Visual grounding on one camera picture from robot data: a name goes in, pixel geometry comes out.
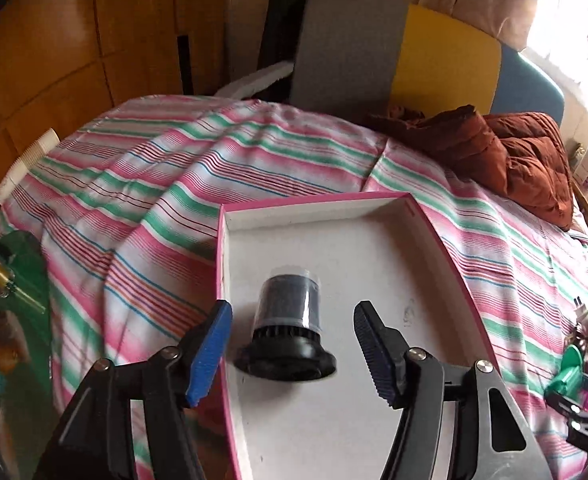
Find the striped fabric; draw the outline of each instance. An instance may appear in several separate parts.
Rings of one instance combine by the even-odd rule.
[[[588,305],[588,239],[380,134],[260,101],[128,101],[63,140],[5,202],[0,232],[33,232],[48,261],[58,406],[97,357],[146,359],[203,319],[215,299],[220,204],[360,190],[409,191],[421,203],[554,476],[577,477],[584,455],[564,442],[542,392],[573,324],[572,298]],[[213,424],[216,395],[204,407]]]

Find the bed sheet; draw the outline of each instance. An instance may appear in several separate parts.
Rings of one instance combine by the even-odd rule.
[[[380,190],[408,191],[425,209],[554,476],[578,476],[585,456],[565,443],[542,394],[574,324],[573,298],[588,305],[588,236],[381,134],[257,100],[125,102],[63,140],[5,202],[0,232],[31,231],[48,262],[57,406],[98,357],[144,360],[204,319],[221,204]],[[214,390],[197,416],[199,441],[224,447]],[[150,478],[142,420],[135,410],[139,473]]]

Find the brown puffer jacket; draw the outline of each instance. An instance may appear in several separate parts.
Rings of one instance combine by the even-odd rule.
[[[472,105],[425,119],[395,108],[365,126],[426,153],[563,230],[572,223],[570,168],[547,114],[481,116]]]

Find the black plastic base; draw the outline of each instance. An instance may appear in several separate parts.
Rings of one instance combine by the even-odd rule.
[[[273,381],[313,381],[333,374],[336,359],[320,343],[301,336],[256,338],[241,348],[234,365]]]

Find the cylindrical container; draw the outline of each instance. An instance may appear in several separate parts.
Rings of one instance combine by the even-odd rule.
[[[333,374],[336,359],[321,346],[318,279],[300,267],[282,267],[263,283],[252,341],[234,364],[256,377],[311,381]]]

